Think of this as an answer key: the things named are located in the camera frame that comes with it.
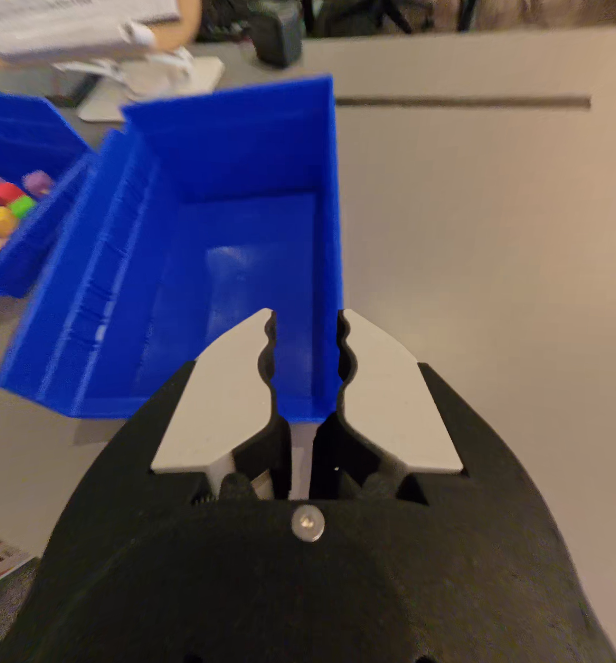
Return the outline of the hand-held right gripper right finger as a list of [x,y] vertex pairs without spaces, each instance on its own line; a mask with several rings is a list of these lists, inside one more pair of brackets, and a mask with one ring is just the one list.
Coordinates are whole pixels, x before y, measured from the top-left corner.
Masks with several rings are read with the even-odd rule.
[[335,410],[312,445],[311,500],[427,500],[417,475],[455,476],[464,464],[419,361],[352,309],[338,313]]

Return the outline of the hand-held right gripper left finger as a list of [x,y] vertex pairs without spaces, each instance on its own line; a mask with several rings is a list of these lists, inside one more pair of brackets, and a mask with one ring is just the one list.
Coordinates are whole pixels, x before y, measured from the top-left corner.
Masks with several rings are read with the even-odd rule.
[[276,313],[261,309],[218,337],[196,358],[163,434],[155,474],[204,474],[218,498],[227,476],[263,483],[264,499],[286,499],[292,481],[291,432],[279,414]]

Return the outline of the blue plastic bin with cubes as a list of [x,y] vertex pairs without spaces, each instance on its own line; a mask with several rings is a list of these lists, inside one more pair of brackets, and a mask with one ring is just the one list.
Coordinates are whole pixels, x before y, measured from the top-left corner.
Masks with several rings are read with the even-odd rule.
[[0,388],[64,416],[127,419],[262,308],[280,414],[318,422],[343,309],[331,76],[124,110],[0,362]]

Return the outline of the white stand base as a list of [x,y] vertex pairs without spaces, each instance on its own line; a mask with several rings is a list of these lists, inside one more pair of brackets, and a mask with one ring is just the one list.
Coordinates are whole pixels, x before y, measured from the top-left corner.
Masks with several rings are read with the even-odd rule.
[[219,57],[193,56],[185,48],[142,60],[102,60],[99,81],[77,115],[87,123],[123,123],[128,105],[213,93],[225,69]]

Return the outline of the dark flat device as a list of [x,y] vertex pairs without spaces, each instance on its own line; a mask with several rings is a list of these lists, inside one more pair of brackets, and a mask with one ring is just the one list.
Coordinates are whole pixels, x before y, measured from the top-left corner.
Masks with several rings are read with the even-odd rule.
[[67,92],[49,95],[47,99],[57,108],[76,109],[95,90],[100,79],[96,74],[83,74]]

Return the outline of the black box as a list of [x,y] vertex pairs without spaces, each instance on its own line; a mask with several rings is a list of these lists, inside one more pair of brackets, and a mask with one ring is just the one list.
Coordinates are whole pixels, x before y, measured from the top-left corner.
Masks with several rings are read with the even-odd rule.
[[249,36],[257,58],[276,69],[286,69],[302,54],[302,14],[295,1],[251,1]]

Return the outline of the instruction sheet on wooden board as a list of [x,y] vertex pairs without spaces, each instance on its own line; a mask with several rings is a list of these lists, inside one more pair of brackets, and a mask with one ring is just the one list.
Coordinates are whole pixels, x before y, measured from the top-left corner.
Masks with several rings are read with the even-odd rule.
[[0,70],[14,67],[55,64],[72,60],[121,59],[149,54],[169,54],[188,45],[196,37],[202,21],[201,1],[178,1],[180,19],[149,26],[148,32],[137,33],[138,37],[151,37],[150,45],[115,46],[90,48],[68,52],[37,54],[13,60],[0,59]]

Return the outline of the printed instruction sheet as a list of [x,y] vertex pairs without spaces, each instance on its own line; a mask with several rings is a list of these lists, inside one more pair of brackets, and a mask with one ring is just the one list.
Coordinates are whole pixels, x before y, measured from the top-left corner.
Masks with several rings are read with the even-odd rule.
[[0,59],[150,45],[139,31],[179,19],[177,1],[0,1]]

